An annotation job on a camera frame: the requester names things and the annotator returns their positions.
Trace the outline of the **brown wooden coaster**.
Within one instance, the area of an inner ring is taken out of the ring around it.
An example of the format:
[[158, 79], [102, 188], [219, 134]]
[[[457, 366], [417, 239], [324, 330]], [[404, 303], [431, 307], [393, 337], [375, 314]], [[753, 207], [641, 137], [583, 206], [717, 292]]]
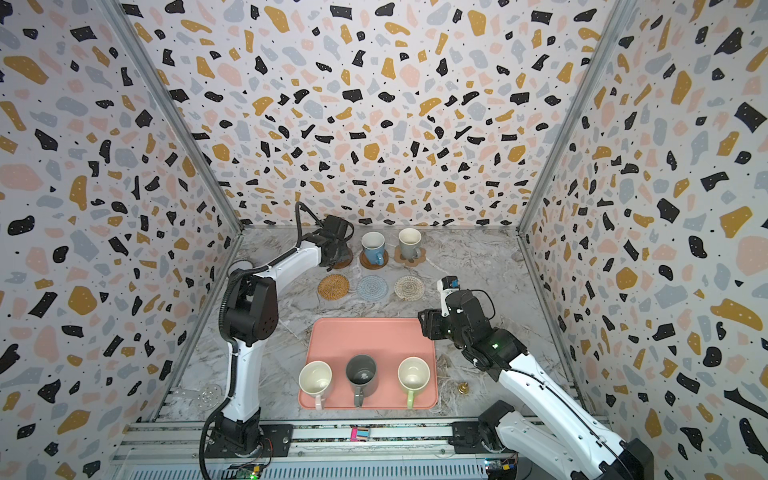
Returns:
[[344, 268], [346, 268], [347, 266], [349, 266], [351, 264], [352, 260], [353, 260], [353, 254], [352, 253], [347, 253], [347, 254], [344, 255], [344, 257], [342, 258], [342, 260], [340, 262], [337, 262], [334, 265], [334, 269], [335, 270], [344, 269]]
[[381, 265], [373, 264], [368, 260], [368, 257], [366, 256], [366, 252], [362, 251], [359, 255], [360, 264], [363, 268], [367, 270], [380, 270], [384, 266], [386, 266], [389, 262], [389, 253], [387, 251], [383, 252], [383, 263]]

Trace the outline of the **beige patterned round coaster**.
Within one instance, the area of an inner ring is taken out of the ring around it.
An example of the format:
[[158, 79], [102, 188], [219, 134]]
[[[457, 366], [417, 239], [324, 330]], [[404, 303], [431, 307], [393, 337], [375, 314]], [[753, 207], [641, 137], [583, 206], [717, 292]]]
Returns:
[[403, 276], [395, 282], [395, 294], [404, 301], [417, 301], [425, 292], [423, 281], [416, 276]]

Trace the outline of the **woven rattan coaster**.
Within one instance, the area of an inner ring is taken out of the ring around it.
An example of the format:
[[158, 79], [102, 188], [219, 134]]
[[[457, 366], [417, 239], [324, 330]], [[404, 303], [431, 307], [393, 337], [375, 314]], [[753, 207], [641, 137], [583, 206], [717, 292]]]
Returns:
[[350, 290], [349, 280], [341, 274], [328, 275], [317, 287], [318, 295], [328, 301], [336, 301], [345, 297]]

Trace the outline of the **light blue mug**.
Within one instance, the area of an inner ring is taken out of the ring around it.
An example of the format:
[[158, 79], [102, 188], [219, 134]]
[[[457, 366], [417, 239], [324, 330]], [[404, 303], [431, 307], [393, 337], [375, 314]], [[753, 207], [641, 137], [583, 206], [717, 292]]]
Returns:
[[365, 259], [370, 265], [383, 266], [385, 264], [384, 255], [385, 237], [380, 232], [369, 232], [363, 235], [361, 239]]

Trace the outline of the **white mug green handle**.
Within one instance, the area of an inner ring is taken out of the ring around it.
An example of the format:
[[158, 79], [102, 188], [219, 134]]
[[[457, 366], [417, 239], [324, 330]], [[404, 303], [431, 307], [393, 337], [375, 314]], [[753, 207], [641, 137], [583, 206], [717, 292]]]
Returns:
[[400, 363], [397, 376], [401, 388], [407, 395], [407, 408], [413, 409], [415, 398], [429, 384], [431, 379], [430, 367], [420, 357], [408, 357]]

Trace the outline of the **paw print wooden coaster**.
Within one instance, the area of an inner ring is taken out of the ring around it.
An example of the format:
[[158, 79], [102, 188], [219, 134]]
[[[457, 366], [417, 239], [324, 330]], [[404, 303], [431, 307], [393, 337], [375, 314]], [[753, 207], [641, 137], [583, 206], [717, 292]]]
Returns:
[[401, 248], [397, 246], [394, 251], [395, 261], [407, 267], [418, 266], [426, 261], [426, 250], [423, 248], [419, 248], [418, 251], [419, 251], [419, 254], [416, 258], [406, 259], [405, 257], [402, 256]]

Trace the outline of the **white mug grey handle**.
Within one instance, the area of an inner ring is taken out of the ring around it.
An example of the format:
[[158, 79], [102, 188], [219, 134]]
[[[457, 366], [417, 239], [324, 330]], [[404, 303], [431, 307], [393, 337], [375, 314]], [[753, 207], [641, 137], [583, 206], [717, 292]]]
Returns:
[[421, 233], [412, 227], [402, 229], [398, 234], [400, 256], [406, 261], [415, 261], [421, 255]]

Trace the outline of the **dark grey mug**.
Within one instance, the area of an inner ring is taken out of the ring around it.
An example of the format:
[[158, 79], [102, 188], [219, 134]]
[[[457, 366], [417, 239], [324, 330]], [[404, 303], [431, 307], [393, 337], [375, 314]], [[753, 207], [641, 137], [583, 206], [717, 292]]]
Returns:
[[356, 355], [347, 363], [346, 378], [353, 391], [353, 405], [362, 408], [378, 387], [377, 364], [369, 355]]

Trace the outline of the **white mug pink handle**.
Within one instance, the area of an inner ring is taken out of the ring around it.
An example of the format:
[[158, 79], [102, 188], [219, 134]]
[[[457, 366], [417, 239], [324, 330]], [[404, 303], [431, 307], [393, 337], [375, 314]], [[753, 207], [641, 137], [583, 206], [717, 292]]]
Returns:
[[311, 398], [310, 405], [315, 410], [322, 410], [333, 387], [331, 366], [320, 360], [309, 362], [300, 372], [299, 387]]

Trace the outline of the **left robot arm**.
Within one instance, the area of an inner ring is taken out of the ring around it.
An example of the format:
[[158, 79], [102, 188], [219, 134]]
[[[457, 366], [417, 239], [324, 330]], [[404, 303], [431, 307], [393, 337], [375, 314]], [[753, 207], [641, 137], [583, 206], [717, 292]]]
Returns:
[[259, 383], [267, 339], [279, 323], [278, 295], [306, 271], [328, 271], [352, 259], [351, 222], [334, 215], [315, 218], [316, 229], [297, 227], [297, 240], [286, 252], [259, 267], [229, 274], [218, 327], [229, 351], [226, 393], [204, 423], [200, 453], [217, 445], [237, 456], [250, 456], [265, 443], [260, 428]]

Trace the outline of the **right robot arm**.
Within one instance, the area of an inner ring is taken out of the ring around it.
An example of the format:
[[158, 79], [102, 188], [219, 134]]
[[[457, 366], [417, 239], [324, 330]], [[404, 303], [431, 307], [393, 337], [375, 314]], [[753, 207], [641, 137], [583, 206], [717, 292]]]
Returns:
[[492, 326], [476, 293], [456, 277], [438, 281], [440, 306], [418, 315], [423, 335], [450, 340], [476, 369], [527, 405], [536, 426], [503, 400], [478, 419], [483, 442], [529, 459], [556, 479], [651, 479], [654, 456], [639, 439], [625, 441], [563, 390], [510, 331]]

